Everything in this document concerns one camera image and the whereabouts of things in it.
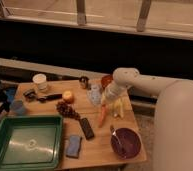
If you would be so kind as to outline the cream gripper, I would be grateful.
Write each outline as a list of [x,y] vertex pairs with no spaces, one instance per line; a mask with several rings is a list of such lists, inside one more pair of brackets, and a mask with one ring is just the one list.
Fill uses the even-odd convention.
[[[121,98],[121,95],[107,97],[105,94],[102,94],[102,96],[101,96],[101,106],[106,106],[110,103],[113,103],[119,98]],[[120,117],[120,118],[124,117],[124,109],[123,109],[123,104],[121,102],[116,102],[114,104],[114,116],[115,117]]]

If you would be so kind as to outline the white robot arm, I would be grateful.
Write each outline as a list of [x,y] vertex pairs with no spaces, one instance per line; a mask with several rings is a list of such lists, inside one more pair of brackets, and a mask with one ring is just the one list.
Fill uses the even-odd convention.
[[101,103],[113,102],[130,87],[157,97],[153,171],[193,171],[193,80],[117,68]]

